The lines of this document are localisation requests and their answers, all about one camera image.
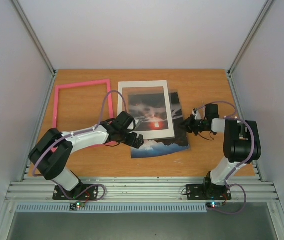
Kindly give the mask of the pink picture frame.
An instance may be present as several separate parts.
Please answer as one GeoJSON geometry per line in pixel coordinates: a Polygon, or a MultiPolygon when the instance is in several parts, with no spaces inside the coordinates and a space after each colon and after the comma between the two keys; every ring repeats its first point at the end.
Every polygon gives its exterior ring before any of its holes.
{"type": "Polygon", "coordinates": [[[95,86],[95,85],[106,85],[106,90],[107,90],[107,93],[106,93],[106,95],[105,95],[105,97],[103,98],[103,101],[102,101],[102,106],[101,106],[101,111],[100,111],[100,115],[99,115],[98,121],[92,127],[85,128],[85,129],[82,129],[82,130],[71,131],[71,133],[70,133],[71,137],[75,137],[76,133],[82,134],[82,132],[84,132],[84,134],[86,134],[86,133],[90,133],[90,130],[92,130],[93,132],[96,130],[97,126],[102,121],[103,112],[104,112],[104,106],[105,106],[105,102],[106,101],[107,101],[107,105],[108,105],[109,117],[113,118],[114,117],[113,103],[112,103],[112,97],[110,96],[110,94],[111,94],[111,84],[110,84],[110,80],[109,79],[101,79],[101,80],[93,80],[93,81],[84,81],[84,82],[61,84],[61,85],[55,86],[54,99],[53,99],[52,128],[56,128],[57,127],[59,91],[62,90],[62,89],[82,88],[82,87],[95,86]]]}

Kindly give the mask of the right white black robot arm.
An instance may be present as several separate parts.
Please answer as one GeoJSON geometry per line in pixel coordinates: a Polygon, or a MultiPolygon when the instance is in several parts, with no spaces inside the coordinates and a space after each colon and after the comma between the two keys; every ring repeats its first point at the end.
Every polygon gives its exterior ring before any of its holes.
{"type": "Polygon", "coordinates": [[[215,169],[208,172],[202,184],[186,185],[184,195],[189,201],[230,200],[230,178],[261,156],[257,123],[235,118],[236,111],[221,118],[219,103],[215,101],[193,109],[192,114],[180,124],[181,129],[195,136],[202,132],[223,134],[224,157],[215,169]]]}

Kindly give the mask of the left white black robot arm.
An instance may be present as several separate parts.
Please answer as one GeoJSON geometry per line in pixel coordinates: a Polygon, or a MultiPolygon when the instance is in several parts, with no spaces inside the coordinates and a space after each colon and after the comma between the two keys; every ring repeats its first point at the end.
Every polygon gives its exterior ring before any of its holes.
{"type": "Polygon", "coordinates": [[[64,190],[71,199],[77,199],[83,191],[83,184],[67,169],[66,163],[71,154],[97,145],[108,143],[124,144],[139,149],[144,144],[143,135],[134,132],[138,120],[127,112],[110,118],[95,126],[60,132],[49,129],[29,152],[28,159],[47,181],[52,181],[64,190]]]}

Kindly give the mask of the white mat board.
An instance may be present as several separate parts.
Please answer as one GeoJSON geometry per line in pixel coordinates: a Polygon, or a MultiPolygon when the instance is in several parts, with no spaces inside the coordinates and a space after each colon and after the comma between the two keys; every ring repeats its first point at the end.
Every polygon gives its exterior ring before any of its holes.
{"type": "Polygon", "coordinates": [[[150,131],[136,131],[134,132],[143,135],[143,137],[147,138],[169,138],[174,136],[173,123],[171,117],[171,103],[169,99],[169,90],[166,80],[153,80],[153,81],[121,81],[118,83],[118,92],[120,95],[118,96],[118,105],[117,105],[117,113],[119,114],[122,111],[125,111],[129,114],[128,107],[128,96],[130,95],[142,95],[142,94],[156,94],[162,93],[164,94],[167,114],[167,130],[157,130],[154,132],[150,131]]]}

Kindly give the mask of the sunset landscape photo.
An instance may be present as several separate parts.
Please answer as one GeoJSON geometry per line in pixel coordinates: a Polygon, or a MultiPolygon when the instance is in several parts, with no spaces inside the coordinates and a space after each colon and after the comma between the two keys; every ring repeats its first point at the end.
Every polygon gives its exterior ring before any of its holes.
{"type": "MultiPolygon", "coordinates": [[[[153,158],[185,151],[190,148],[187,134],[179,125],[184,121],[178,92],[169,93],[174,136],[165,138],[144,137],[139,148],[130,148],[132,159],[153,158]]],[[[129,114],[141,121],[136,131],[155,132],[167,130],[167,114],[162,93],[132,94],[128,96],[129,114]]]]}

